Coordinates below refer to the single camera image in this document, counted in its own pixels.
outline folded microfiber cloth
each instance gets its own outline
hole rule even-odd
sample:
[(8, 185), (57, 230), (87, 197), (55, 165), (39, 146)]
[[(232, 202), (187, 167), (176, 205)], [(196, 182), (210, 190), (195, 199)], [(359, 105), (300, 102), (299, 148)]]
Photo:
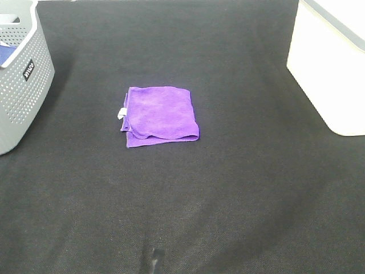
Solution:
[(17, 47), (0, 43), (0, 65), (2, 65), (16, 49)]
[(120, 131), (127, 147), (199, 139), (190, 91), (176, 87), (130, 87), (124, 100)]

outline towel tag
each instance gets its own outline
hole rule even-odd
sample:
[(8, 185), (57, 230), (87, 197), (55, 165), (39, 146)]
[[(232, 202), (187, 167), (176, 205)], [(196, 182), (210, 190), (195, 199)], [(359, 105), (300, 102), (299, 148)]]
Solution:
[(127, 115), (127, 109), (122, 107), (118, 113), (118, 119), (123, 119)]

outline perforated basket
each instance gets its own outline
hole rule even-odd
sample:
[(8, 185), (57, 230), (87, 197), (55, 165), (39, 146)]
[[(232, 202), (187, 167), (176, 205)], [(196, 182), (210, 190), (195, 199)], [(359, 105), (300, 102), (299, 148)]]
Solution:
[[(34, 0), (0, 0), (0, 41), (17, 49), (0, 65), (0, 154), (14, 148), (51, 86), (54, 67)], [(9, 16), (18, 19), (9, 23)]]

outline basket label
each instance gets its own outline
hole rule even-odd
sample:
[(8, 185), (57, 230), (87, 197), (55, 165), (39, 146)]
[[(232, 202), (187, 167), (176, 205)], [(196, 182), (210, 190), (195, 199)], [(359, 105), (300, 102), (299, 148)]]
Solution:
[(32, 75), (33, 70), (34, 70), (34, 63), (33, 63), (33, 60), (30, 59), (27, 68), (23, 72), (23, 76), (24, 76), (25, 81), (28, 81), (30, 75)]

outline white plastic bin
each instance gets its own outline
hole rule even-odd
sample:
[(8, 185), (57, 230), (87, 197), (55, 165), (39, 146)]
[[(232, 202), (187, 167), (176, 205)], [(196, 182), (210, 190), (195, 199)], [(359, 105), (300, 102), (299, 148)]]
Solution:
[(365, 135), (365, 0), (300, 0), (287, 67), (328, 127)]
[[(0, 41), (17, 49), (0, 65), (0, 154), (14, 148), (50, 88), (54, 67), (36, 12), (38, 1), (0, 0)], [(18, 20), (9, 21), (9, 15)]]

